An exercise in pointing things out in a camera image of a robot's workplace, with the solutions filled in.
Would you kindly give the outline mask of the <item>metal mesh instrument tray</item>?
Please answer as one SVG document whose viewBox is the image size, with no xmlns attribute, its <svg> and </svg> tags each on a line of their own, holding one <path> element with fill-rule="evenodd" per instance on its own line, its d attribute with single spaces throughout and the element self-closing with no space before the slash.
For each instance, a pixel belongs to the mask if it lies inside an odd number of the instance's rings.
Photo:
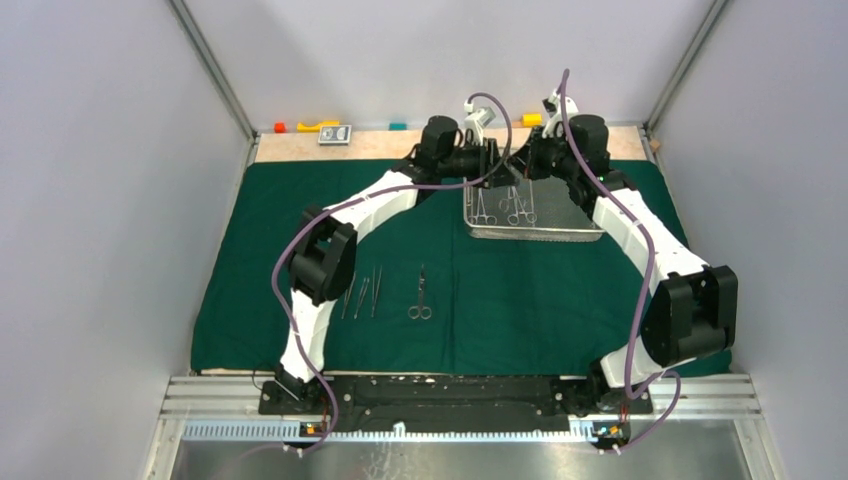
<svg viewBox="0 0 848 480">
<path fill-rule="evenodd" d="M 467 202 L 472 188 L 467 187 L 463 193 L 463 220 L 469 234 L 475 238 L 493 240 L 523 240 L 548 242 L 594 242 L 601 238 L 603 230 L 598 228 L 569 197 L 567 184 L 555 177 L 543 180 L 526 179 L 518 169 L 518 163 L 510 160 L 509 165 L 522 176 L 520 184 L 526 189 L 528 184 L 533 186 L 535 212 L 538 216 L 535 227 L 509 226 L 505 215 L 498 208 L 498 200 L 503 197 L 508 187 L 482 188 L 485 190 L 486 208 L 490 214 L 497 217 L 496 225 L 471 225 L 468 222 Z"/>
</svg>

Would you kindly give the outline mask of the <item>surgical scissors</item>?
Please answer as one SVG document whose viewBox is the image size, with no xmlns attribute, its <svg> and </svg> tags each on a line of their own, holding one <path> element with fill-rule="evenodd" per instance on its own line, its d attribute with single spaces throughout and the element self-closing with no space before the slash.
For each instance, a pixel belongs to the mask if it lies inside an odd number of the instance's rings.
<svg viewBox="0 0 848 480">
<path fill-rule="evenodd" d="M 432 317 L 432 308 L 426 304 L 426 269 L 422 264 L 418 276 L 416 301 L 408 308 L 408 317 L 412 320 L 427 320 Z"/>
</svg>

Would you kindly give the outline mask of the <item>steel tweezers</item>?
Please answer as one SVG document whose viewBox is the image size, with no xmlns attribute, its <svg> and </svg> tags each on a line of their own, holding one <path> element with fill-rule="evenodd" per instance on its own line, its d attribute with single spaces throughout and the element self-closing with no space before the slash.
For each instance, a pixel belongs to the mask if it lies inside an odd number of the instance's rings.
<svg viewBox="0 0 848 480">
<path fill-rule="evenodd" d="M 359 316 L 360 316 L 363 304 L 365 302 L 365 299 L 366 299 L 366 296 L 367 296 L 367 293 L 368 293 L 369 284 L 370 284 L 370 278 L 365 277 L 364 280 L 362 281 L 362 284 L 361 284 L 361 287 L 360 287 L 360 290 L 359 290 L 359 294 L 358 294 L 358 297 L 357 297 L 357 302 L 356 302 L 355 310 L 354 310 L 354 313 L 353 313 L 354 319 L 358 319 Z"/>
<path fill-rule="evenodd" d="M 355 283 L 356 283 L 356 273 L 353 273 L 352 278 L 351 278 L 351 282 L 347 286 L 345 293 L 344 293 L 344 296 L 343 296 L 342 313 L 341 313 L 342 318 L 344 318 L 347 315 L 347 311 L 348 311 L 348 308 L 349 308 L 349 304 L 350 304 L 350 300 L 351 300 L 351 297 L 352 297 L 352 293 L 353 293 Z"/>
<path fill-rule="evenodd" d="M 371 293 L 371 309 L 370 317 L 376 317 L 376 310 L 379 300 L 381 280 L 383 269 L 381 266 L 374 266 L 372 269 L 372 293 Z"/>
</svg>

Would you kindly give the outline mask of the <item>surgical forceps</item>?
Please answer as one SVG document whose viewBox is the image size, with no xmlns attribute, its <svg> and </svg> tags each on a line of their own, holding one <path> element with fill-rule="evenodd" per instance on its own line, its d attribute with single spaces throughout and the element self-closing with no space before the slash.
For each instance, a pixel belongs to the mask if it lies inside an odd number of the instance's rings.
<svg viewBox="0 0 848 480">
<path fill-rule="evenodd" d="M 490 214 L 486 208 L 485 190 L 472 188 L 467 202 L 468 222 L 471 225 L 496 225 L 497 217 Z"/>
</svg>

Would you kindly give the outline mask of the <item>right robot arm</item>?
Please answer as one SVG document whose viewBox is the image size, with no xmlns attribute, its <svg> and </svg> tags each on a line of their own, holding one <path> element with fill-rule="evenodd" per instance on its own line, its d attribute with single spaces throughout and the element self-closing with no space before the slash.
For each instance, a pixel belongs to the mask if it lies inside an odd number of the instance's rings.
<svg viewBox="0 0 848 480">
<path fill-rule="evenodd" d="M 612 167 L 608 140 L 602 117 L 578 114 L 533 127 L 515 154 L 525 178 L 564 181 L 571 201 L 643 277 L 627 342 L 590 368 L 586 397 L 600 412 L 614 411 L 673 367 L 730 349 L 738 301 L 735 272 L 709 265 L 669 230 L 629 176 Z"/>
</svg>

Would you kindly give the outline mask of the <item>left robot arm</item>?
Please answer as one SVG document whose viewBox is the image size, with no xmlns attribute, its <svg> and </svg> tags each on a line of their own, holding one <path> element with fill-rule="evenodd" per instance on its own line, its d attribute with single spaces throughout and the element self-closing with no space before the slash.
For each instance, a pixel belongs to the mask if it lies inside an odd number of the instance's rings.
<svg viewBox="0 0 848 480">
<path fill-rule="evenodd" d="M 410 153 L 375 183 L 346 201 L 302 213 L 298 233 L 274 268 L 287 271 L 291 288 L 289 337 L 276 380 L 292 410 L 308 413 L 319 404 L 314 379 L 323 369 L 332 310 L 353 281 L 359 242 L 438 190 L 510 184 L 510 153 L 509 145 L 434 116 Z"/>
</svg>

